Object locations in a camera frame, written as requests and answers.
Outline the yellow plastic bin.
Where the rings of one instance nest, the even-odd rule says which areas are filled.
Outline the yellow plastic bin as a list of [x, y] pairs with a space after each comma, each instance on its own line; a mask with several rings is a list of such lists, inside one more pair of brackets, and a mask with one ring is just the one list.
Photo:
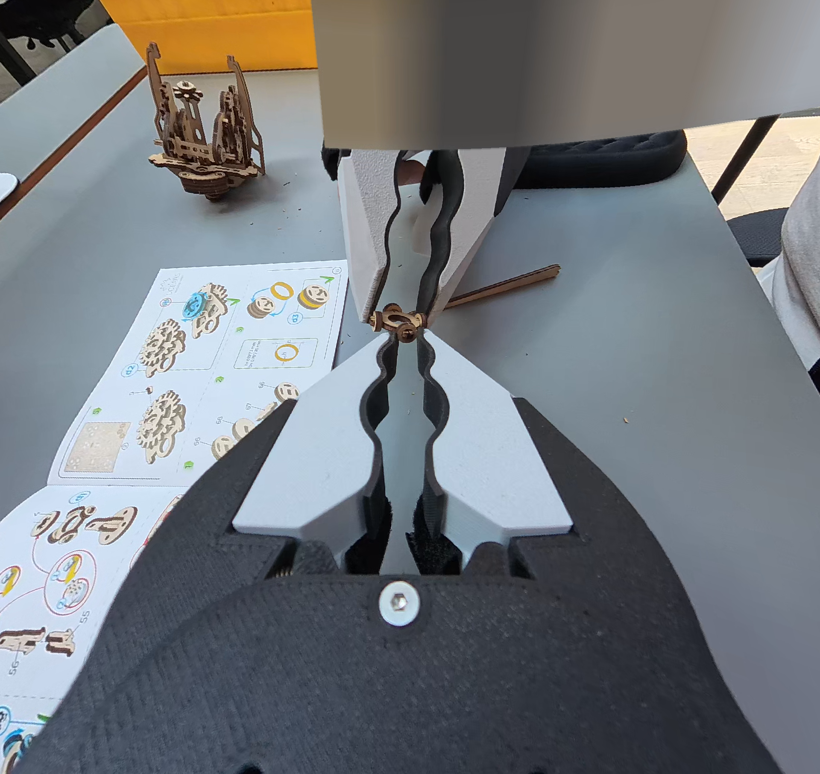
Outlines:
[[158, 44], [162, 74], [312, 69], [311, 0], [100, 0], [135, 49]]

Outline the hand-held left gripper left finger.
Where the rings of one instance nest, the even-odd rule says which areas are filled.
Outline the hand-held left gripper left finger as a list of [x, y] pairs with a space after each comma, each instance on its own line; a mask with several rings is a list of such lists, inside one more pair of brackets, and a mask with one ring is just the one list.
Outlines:
[[392, 513], [375, 429], [398, 341], [383, 333], [295, 403], [233, 526], [323, 542], [348, 572], [379, 572]]

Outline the grey desk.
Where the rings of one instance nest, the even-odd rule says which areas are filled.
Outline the grey desk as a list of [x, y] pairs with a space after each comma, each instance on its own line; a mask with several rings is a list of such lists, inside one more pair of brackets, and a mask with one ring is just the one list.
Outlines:
[[[149, 165], [142, 82], [2, 219], [2, 514], [46, 483], [158, 270], [343, 256], [316, 73], [248, 82], [268, 174], [223, 205]], [[816, 772], [817, 391], [691, 160], [637, 190], [513, 192], [463, 288], [550, 263], [435, 332], [626, 495], [759, 736]]]

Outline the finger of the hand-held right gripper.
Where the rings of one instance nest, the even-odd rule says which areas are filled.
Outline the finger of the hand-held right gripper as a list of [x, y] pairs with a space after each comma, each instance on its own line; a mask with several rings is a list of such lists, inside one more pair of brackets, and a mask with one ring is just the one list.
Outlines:
[[495, 219], [505, 149], [430, 153], [419, 187], [424, 206], [414, 224], [414, 251], [429, 257], [418, 312], [444, 309]]
[[401, 208], [398, 164], [415, 153], [352, 149], [340, 159], [337, 178], [349, 279], [362, 322], [369, 322], [389, 271], [388, 236]]

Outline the small wooden ring part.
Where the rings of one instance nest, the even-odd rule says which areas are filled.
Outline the small wooden ring part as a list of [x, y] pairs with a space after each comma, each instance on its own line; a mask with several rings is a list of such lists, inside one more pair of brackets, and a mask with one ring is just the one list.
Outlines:
[[368, 322], [375, 332], [388, 331], [401, 343], [412, 343], [419, 332], [427, 328], [424, 313], [406, 313], [397, 304], [386, 304], [383, 310], [375, 310]]

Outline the printed assembly instruction booklet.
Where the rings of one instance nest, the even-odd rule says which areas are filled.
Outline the printed assembly instruction booklet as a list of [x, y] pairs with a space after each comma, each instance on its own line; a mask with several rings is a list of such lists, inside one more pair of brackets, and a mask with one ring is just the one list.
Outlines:
[[2, 772], [182, 494], [331, 370], [347, 284], [343, 260], [159, 272], [47, 485], [2, 520]]

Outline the person in white shirt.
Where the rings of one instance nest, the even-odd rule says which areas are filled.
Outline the person in white shirt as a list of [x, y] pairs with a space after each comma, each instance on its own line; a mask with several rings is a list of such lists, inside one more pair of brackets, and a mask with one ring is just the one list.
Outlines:
[[771, 279], [771, 303], [818, 386], [819, 165], [815, 165], [787, 210], [781, 239], [782, 251]]

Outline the thin wooden stick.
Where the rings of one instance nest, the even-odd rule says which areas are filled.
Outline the thin wooden stick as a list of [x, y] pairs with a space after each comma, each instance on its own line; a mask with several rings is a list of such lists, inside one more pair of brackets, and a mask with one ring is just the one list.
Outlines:
[[471, 290], [461, 295], [456, 295], [449, 299], [445, 309], [456, 308], [470, 302], [474, 302], [483, 298], [489, 298], [496, 295], [501, 295], [516, 289], [533, 286], [544, 281], [551, 280], [559, 275], [561, 266], [558, 264], [549, 265], [538, 270], [522, 274], [517, 277], [512, 277], [507, 280], [502, 280], [492, 285], [483, 286], [478, 289]]

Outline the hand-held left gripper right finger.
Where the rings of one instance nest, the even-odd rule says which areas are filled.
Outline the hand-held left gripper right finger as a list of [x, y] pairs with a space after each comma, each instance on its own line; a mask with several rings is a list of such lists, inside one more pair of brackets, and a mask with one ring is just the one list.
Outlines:
[[435, 427], [422, 496], [431, 535], [466, 564], [483, 543], [569, 532], [571, 517], [511, 394], [431, 331], [416, 346]]

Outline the brown wooden ship model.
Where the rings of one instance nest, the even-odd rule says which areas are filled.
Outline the brown wooden ship model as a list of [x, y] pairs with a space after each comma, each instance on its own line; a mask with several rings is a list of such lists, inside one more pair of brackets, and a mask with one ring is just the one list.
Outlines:
[[146, 61], [154, 118], [161, 154], [149, 157], [157, 167], [171, 170], [188, 193], [218, 201], [229, 190], [265, 174], [261, 134], [252, 116], [249, 91], [240, 64], [233, 56], [227, 65], [235, 83], [220, 93], [220, 109], [215, 117], [212, 138], [202, 123], [199, 102], [202, 92], [191, 82], [170, 85], [161, 79], [157, 67], [160, 51], [149, 43]]

